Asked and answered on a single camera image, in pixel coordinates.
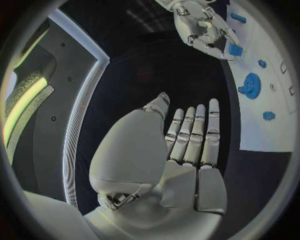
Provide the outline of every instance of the blue plastic part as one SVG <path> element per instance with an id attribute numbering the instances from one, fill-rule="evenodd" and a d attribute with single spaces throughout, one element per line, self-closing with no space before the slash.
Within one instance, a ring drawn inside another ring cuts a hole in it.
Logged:
<path id="1" fill-rule="evenodd" d="M 256 99 L 261 92 L 261 79 L 255 73 L 249 73 L 244 85 L 238 88 L 238 92 L 246 95 L 249 99 Z"/>
<path id="2" fill-rule="evenodd" d="M 263 114 L 262 114 L 262 117 L 264 120 L 266 121 L 271 121 L 272 119 L 275 118 L 275 113 L 272 112 L 272 111 L 265 111 Z"/>
<path id="3" fill-rule="evenodd" d="M 265 61 L 263 61 L 263 60 L 259 60 L 258 61 L 258 65 L 261 66 L 264 69 L 267 67 L 267 63 Z"/>
<path id="4" fill-rule="evenodd" d="M 230 43 L 228 52 L 232 56 L 242 56 L 243 48 L 238 45 L 234 45 L 234 44 Z"/>
<path id="5" fill-rule="evenodd" d="M 245 17 L 237 15 L 235 13 L 231 13 L 230 16 L 231 16 L 232 19 L 238 20 L 243 24 L 245 24 L 247 22 L 247 19 Z"/>

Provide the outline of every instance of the white panel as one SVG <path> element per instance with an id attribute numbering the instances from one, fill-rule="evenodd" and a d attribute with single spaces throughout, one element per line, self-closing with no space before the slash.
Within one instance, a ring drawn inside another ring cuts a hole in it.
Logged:
<path id="1" fill-rule="evenodd" d="M 231 13 L 241 15 L 247 22 L 241 23 L 230 17 Z M 296 100 L 290 94 L 292 81 L 289 70 L 283 74 L 283 58 L 268 34 L 235 1 L 227 8 L 227 23 L 235 30 L 244 49 L 242 57 L 228 61 L 234 77 L 236 90 L 244 85 L 249 73 L 255 73 L 261 80 L 261 92 L 256 99 L 238 94 L 241 120 L 240 149 L 260 152 L 291 152 L 294 149 L 296 133 Z M 267 63 L 266 68 L 258 60 Z M 266 121 L 264 112 L 274 112 L 275 119 Z"/>

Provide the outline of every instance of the blue gear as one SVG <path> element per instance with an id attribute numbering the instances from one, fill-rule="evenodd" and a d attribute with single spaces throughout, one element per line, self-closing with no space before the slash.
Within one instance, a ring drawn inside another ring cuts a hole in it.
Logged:
<path id="1" fill-rule="evenodd" d="M 255 73 L 250 73 L 244 81 L 244 85 L 238 88 L 238 92 L 249 99 L 255 99 L 261 92 L 261 79 Z"/>

